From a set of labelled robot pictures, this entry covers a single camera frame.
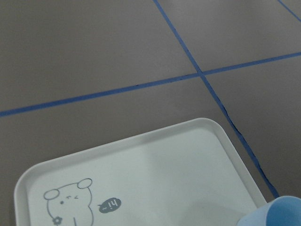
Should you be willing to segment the light blue cup back left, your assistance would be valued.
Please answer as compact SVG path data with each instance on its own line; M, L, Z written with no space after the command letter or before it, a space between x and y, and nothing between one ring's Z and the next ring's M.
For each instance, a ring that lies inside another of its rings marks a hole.
M299 226L301 224L301 199L281 196L245 215L238 226Z

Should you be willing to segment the cream serving tray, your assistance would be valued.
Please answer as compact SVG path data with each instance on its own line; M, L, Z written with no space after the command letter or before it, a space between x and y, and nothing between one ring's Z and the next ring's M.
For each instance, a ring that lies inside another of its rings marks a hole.
M18 226L234 226L266 203L223 128L197 118L29 168Z

